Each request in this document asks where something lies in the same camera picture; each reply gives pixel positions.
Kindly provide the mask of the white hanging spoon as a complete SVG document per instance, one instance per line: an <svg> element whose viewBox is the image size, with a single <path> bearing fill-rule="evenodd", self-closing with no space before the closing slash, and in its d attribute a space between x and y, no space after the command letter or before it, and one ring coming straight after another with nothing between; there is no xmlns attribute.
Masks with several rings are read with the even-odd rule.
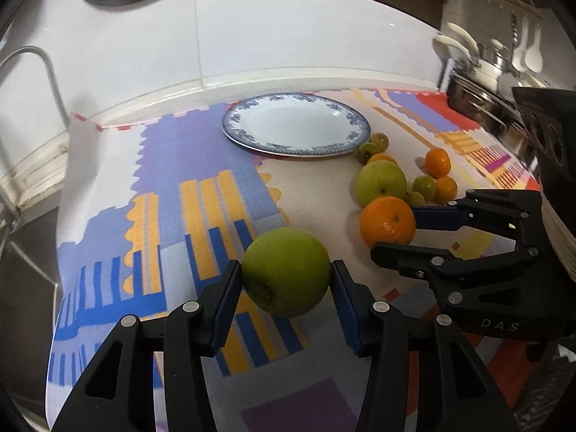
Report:
<svg viewBox="0 0 576 432"><path fill-rule="evenodd" d="M533 72L539 73L543 70L544 59L541 52L542 26L537 23L534 29L532 44L524 54L524 63Z"/></svg>

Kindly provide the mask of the white lidded pot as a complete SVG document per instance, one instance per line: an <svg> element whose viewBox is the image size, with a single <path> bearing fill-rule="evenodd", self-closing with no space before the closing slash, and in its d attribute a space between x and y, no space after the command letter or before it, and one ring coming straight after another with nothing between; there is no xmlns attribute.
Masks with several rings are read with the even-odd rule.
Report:
<svg viewBox="0 0 576 432"><path fill-rule="evenodd" d="M496 91L498 80L504 74L517 78L517 69L501 54L505 46L499 41L495 47L489 47L478 42L471 45L471 61L469 62L469 76L474 82L484 88Z"/></svg>

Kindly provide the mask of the large orange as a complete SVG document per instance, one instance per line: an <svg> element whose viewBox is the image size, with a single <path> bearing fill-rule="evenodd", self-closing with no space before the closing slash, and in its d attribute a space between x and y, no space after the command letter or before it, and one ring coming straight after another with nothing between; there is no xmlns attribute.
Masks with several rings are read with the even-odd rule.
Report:
<svg viewBox="0 0 576 432"><path fill-rule="evenodd" d="M366 205L359 216L359 232L365 245L409 245L416 233L412 209L401 199L383 196Z"/></svg>

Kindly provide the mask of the small yellowish lime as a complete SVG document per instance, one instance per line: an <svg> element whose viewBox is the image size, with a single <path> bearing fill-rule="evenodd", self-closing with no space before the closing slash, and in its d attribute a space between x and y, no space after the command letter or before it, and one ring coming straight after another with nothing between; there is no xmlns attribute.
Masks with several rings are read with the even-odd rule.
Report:
<svg viewBox="0 0 576 432"><path fill-rule="evenodd" d="M424 195L418 191L408 192L404 198L404 201L411 208L422 207L426 203Z"/></svg>

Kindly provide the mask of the green round lime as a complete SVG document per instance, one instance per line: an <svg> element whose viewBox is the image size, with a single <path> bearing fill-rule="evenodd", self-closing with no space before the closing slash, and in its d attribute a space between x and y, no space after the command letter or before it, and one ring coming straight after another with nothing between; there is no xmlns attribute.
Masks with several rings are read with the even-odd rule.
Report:
<svg viewBox="0 0 576 432"><path fill-rule="evenodd" d="M418 176L412 183L412 190L420 193L427 202L432 202L436 195L435 179L428 175Z"/></svg>

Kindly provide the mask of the colourful patterned table cloth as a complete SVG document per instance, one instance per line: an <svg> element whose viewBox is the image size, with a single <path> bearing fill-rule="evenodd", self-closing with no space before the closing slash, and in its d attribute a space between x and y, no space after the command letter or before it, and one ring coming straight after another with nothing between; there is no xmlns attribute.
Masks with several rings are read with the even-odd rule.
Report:
<svg viewBox="0 0 576 432"><path fill-rule="evenodd" d="M116 322L195 300L259 235L292 226L405 314L437 313L425 283L376 267L358 232L354 155L296 160L250 152L222 132L227 103L101 127L76 117L59 205L63 300L49 355L46 417ZM347 347L325 297L275 318L241 297L225 347L203 363L222 431L351 431L369 363Z"/></svg>

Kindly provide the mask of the steel kitchen sink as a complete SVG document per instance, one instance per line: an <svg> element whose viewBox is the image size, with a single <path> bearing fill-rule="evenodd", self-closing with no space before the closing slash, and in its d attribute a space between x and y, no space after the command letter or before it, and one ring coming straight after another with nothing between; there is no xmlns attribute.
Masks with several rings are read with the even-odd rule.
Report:
<svg viewBox="0 0 576 432"><path fill-rule="evenodd" d="M1 252L1 383L12 399L45 415L50 350L63 290L57 263L58 205L22 214Z"/></svg>

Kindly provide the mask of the large green apple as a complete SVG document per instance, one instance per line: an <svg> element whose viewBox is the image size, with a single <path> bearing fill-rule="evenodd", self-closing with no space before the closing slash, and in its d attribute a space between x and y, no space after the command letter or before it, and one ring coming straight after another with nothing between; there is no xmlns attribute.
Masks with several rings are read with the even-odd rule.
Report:
<svg viewBox="0 0 576 432"><path fill-rule="evenodd" d="M365 208L370 202L383 196L403 199L407 193L407 180L395 163L379 160L366 164L359 171L354 191L359 205Z"/></svg>

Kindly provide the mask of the small green lime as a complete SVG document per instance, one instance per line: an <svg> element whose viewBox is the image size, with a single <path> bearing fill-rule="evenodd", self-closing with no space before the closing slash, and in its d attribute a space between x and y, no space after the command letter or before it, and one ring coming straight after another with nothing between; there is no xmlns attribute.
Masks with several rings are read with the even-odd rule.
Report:
<svg viewBox="0 0 576 432"><path fill-rule="evenodd" d="M362 143L361 146L358 147L356 152L356 156L359 162L362 165L366 165L368 161L376 154L380 153L380 148L371 141L367 141L366 143Z"/></svg>

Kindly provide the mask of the chrome kitchen faucet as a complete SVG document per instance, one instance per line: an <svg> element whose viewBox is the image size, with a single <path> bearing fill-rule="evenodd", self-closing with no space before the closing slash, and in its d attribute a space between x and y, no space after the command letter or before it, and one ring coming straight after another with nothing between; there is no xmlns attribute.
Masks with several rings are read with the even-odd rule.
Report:
<svg viewBox="0 0 576 432"><path fill-rule="evenodd" d="M52 59L24 46L1 56L1 200L17 208L58 157L70 119Z"/></svg>

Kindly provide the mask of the orange lemon-shaped citrus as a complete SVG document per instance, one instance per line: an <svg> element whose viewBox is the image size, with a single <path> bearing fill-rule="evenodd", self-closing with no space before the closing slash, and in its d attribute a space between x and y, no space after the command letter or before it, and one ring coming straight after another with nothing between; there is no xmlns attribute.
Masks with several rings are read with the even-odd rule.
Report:
<svg viewBox="0 0 576 432"><path fill-rule="evenodd" d="M368 163L368 164L371 164L371 163L375 163L375 162L377 162L377 161L387 161L387 162L390 162L390 163L393 163L393 164L396 163L395 159L393 159L391 156L389 156L389 155L386 154L386 153L381 153L381 152L372 155L372 156L368 159L367 163Z"/></svg>

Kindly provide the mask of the stainless steel pot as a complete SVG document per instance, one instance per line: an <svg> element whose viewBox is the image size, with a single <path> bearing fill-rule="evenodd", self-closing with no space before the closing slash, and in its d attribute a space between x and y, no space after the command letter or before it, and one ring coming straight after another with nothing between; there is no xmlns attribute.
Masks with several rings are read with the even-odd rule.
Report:
<svg viewBox="0 0 576 432"><path fill-rule="evenodd" d="M446 92L452 110L495 136L524 166L533 167L535 148L519 112L510 103L457 72L451 75Z"/></svg>

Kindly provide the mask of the blue white porcelain plate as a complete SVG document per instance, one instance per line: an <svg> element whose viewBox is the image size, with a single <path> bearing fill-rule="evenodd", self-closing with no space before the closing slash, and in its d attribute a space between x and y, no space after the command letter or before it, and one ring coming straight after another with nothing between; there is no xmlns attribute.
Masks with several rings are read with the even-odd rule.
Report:
<svg viewBox="0 0 576 432"><path fill-rule="evenodd" d="M333 157L353 152L371 136L368 120L325 96L280 93L244 99L222 119L227 138L282 157Z"/></svg>

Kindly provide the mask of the brownish green lime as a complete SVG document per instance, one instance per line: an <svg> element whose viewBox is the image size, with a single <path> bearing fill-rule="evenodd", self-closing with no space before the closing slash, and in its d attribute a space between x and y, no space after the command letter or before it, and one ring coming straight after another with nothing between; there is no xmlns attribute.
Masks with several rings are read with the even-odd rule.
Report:
<svg viewBox="0 0 576 432"><path fill-rule="evenodd" d="M388 149L390 140L388 136L384 133L374 133L369 138L370 143L373 143L381 152L385 152Z"/></svg>

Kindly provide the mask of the small orange mandarin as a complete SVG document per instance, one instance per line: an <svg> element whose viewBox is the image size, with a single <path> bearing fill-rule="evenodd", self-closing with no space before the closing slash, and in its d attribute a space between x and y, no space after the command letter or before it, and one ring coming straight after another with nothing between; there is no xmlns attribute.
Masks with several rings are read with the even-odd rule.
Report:
<svg viewBox="0 0 576 432"><path fill-rule="evenodd" d="M425 168L435 179L448 176L452 165L448 153L442 148L432 148L425 156Z"/></svg>

